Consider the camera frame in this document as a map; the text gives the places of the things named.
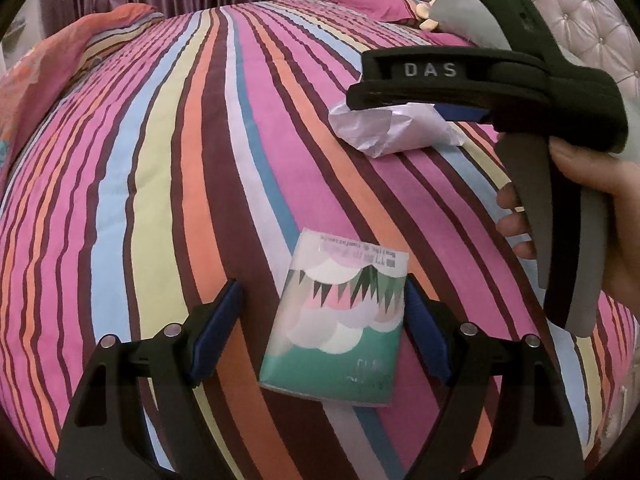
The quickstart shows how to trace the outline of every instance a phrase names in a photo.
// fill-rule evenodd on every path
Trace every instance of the silver rivet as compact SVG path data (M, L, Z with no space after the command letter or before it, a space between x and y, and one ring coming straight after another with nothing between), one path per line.
M475 336L478 333L478 327L473 323L463 323L460 325L460 332L469 337Z
M114 335L106 335L102 339L100 339L100 346L102 348L111 348L116 344L116 336Z
M164 335L167 337L176 337L180 332L182 332L182 325L178 323L171 323L164 327Z
M538 348L540 346L540 338L537 335L529 334L524 338L524 342L531 348Z

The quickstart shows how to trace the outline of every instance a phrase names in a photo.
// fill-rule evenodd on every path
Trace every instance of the crumpled tissue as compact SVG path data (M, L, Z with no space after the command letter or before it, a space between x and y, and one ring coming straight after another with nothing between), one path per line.
M329 110L329 123L337 137L371 157L434 144L461 146L466 139L425 103L351 110L342 101Z

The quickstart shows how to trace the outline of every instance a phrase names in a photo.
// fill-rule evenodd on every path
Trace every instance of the human hand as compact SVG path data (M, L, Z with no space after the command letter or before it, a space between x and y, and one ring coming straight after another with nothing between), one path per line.
M554 137L549 151L565 177L612 196L615 229L609 235L602 288L640 320L640 165ZM521 205L513 184L498 192L497 203L503 209ZM501 218L496 227L505 237L530 233L525 212ZM536 257L533 242L521 242L513 251L521 258Z

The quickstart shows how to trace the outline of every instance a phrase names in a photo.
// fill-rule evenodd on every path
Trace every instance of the striped bedsheet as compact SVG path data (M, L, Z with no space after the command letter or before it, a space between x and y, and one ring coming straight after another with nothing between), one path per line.
M495 132L455 123L467 137L460 148L373 160L328 126L361 52L423 42L325 2L242 4L159 22L86 67L14 165L0 213L0 402L42 463L54 467L101 336L153 336L237 278L244 313L196 390L236 477L400 480L444 399L406 335L387 408L258 387L305 227L407 251L428 294L490 335L540 334L585 457L597 448L638 326L604 295L591 338L548 325L535 263L494 229L507 213L495 205L507 182ZM482 460L498 390L493 381L469 466ZM142 394L159 461L171 467L148 385Z

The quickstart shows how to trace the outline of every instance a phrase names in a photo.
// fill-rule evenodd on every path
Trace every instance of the beige leather headboard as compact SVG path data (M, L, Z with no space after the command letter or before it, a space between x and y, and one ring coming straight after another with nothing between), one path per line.
M640 43L613 0L533 0L559 44L640 96Z

